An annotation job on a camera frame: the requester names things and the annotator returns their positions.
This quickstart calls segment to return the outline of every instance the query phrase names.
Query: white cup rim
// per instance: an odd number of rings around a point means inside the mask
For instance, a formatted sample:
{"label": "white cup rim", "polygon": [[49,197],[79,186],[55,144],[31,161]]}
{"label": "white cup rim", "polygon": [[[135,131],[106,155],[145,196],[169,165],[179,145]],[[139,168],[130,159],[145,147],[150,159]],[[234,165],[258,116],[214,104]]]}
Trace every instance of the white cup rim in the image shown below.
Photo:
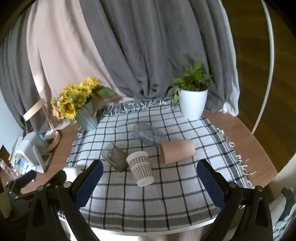
{"label": "white cup rim", "polygon": [[148,153],[146,151],[137,151],[132,154],[130,154],[127,158],[126,161],[129,163],[132,159],[138,157],[138,156],[146,156],[149,157]]}
{"label": "white cup rim", "polygon": [[137,185],[139,187],[145,187],[145,186],[148,186],[148,185],[154,183],[154,181],[155,180],[154,180],[153,176],[148,176],[148,177],[142,178],[139,181],[137,181]]}

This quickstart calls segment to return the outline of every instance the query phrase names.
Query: vase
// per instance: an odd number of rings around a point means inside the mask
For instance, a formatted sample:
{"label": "vase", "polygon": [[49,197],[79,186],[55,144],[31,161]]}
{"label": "vase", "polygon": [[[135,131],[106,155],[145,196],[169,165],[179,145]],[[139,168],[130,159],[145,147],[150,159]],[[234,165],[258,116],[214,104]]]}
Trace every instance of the vase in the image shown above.
{"label": "vase", "polygon": [[195,121],[200,119],[207,100],[207,90],[205,91],[179,91],[180,107],[183,116]]}
{"label": "vase", "polygon": [[93,131],[98,127],[99,122],[93,106],[93,100],[90,100],[82,108],[77,110],[75,119],[87,132]]}

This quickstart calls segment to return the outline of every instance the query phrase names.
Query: paper cup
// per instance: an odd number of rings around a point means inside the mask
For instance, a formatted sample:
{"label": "paper cup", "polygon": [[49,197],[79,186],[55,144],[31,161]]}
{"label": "paper cup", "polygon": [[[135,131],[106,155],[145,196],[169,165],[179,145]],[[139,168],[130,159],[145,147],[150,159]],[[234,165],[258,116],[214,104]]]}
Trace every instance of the paper cup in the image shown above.
{"label": "paper cup", "polygon": [[8,218],[11,213],[12,207],[6,192],[0,193],[0,211],[4,218]]}
{"label": "paper cup", "polygon": [[137,151],[126,158],[139,187],[148,186],[154,183],[154,177],[148,161],[148,156],[148,153],[145,151]]}
{"label": "paper cup", "polygon": [[172,140],[160,144],[160,158],[165,164],[193,156],[195,147],[192,140]]}

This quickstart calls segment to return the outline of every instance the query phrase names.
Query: plastic bottle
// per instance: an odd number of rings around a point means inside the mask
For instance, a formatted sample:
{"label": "plastic bottle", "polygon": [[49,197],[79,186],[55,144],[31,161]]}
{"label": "plastic bottle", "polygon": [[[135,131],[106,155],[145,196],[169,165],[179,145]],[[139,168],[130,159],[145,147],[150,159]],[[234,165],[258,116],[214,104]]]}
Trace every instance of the plastic bottle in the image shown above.
{"label": "plastic bottle", "polygon": [[134,125],[133,135],[139,141],[147,143],[148,145],[154,146],[156,148],[161,142],[166,140],[166,135],[163,132],[143,122],[138,122]]}
{"label": "plastic bottle", "polygon": [[11,170],[7,165],[6,163],[0,159],[1,162],[0,162],[0,167],[6,172],[6,174],[12,179],[12,180],[15,180],[18,178],[18,175],[13,171]]}

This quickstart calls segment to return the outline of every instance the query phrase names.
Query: white cable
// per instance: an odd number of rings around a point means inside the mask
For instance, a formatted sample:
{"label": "white cable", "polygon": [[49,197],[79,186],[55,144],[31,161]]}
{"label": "white cable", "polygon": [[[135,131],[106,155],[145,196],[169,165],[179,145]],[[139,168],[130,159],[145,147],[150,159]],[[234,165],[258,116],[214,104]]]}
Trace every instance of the white cable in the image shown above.
{"label": "white cable", "polygon": [[260,120],[261,120],[262,114],[264,112],[264,109],[265,109],[265,106],[266,106],[266,103],[267,103],[267,99],[268,99],[268,96],[269,96],[269,91],[270,91],[271,82],[272,82],[272,76],[274,74],[274,33],[273,33],[273,30],[272,30],[271,18],[270,18],[269,11],[267,9],[266,3],[263,0],[260,0],[260,1],[261,1],[262,6],[263,6],[263,10],[264,10],[265,17],[266,17],[266,22],[267,22],[267,29],[268,29],[268,36],[269,36],[269,52],[270,52],[269,53],[269,55],[270,55],[269,58],[270,59],[269,59],[269,75],[268,75],[268,82],[267,82],[266,92],[265,92],[264,100],[263,100],[263,103],[262,103],[262,106],[261,106],[261,110],[259,112],[256,123],[255,123],[255,125],[253,127],[252,134],[254,134],[254,132],[255,132]]}

